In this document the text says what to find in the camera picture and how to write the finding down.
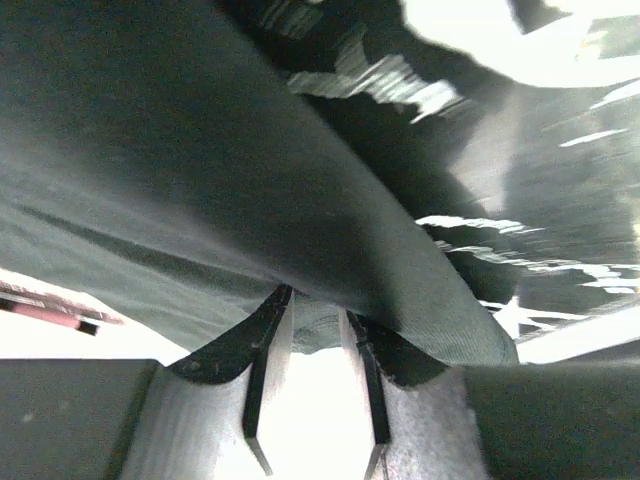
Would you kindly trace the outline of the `black daisy print t-shirt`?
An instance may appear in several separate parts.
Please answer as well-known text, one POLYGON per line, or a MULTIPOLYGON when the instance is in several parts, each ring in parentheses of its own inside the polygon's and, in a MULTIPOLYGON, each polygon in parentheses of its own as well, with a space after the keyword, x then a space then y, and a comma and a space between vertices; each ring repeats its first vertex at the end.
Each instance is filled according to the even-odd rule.
POLYGON ((206 1, 1 5, 1 266, 194 350, 281 285, 446 364, 516 347, 391 192, 206 1))

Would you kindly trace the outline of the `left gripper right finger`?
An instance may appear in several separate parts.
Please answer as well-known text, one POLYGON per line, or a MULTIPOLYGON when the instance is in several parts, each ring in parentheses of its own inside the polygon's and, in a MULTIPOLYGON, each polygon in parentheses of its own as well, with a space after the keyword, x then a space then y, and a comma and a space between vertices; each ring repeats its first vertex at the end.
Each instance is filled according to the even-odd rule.
POLYGON ((450 367, 350 312, 368 479, 635 479, 639 368, 630 362, 450 367))

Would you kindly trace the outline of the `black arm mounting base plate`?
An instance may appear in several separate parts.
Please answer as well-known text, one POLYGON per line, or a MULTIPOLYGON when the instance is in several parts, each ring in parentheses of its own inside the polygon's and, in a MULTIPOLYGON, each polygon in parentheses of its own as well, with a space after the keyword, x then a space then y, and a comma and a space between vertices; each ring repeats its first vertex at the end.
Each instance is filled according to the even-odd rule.
POLYGON ((96 336, 101 326, 124 326, 124 318, 105 308, 70 300, 61 294, 1 282, 1 310, 96 336))

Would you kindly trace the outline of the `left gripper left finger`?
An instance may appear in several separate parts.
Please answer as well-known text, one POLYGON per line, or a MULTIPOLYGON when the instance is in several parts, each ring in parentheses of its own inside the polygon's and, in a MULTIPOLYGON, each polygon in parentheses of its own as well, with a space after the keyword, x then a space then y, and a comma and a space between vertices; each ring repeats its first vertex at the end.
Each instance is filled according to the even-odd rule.
POLYGON ((294 294, 171 365, 5 359, 5 479, 262 479, 266 426, 288 365, 294 294))

